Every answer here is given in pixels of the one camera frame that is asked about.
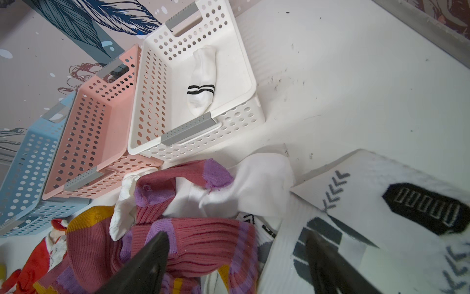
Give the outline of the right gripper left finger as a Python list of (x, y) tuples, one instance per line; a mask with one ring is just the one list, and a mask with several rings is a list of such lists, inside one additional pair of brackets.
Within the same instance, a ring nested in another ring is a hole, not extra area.
[(170, 241), (158, 233), (117, 272), (98, 294), (158, 294), (166, 272)]

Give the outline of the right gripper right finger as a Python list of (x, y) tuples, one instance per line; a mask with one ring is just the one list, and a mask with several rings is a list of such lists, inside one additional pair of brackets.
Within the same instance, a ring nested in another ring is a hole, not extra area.
[(316, 294), (379, 293), (317, 232), (309, 233), (305, 246)]

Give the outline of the white sock two black stripes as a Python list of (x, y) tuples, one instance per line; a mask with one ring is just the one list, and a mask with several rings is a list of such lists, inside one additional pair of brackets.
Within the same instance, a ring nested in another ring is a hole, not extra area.
[(187, 104), (195, 117), (203, 115), (214, 99), (217, 68), (216, 48), (204, 46), (194, 52), (195, 68), (187, 88)]

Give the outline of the purple yellow striped sock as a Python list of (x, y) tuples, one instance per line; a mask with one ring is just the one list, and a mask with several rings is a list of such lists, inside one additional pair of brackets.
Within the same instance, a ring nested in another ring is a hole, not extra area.
[(62, 262), (34, 283), (39, 294), (93, 294), (131, 258), (132, 235), (114, 241), (114, 208), (92, 207), (74, 218), (66, 233)]

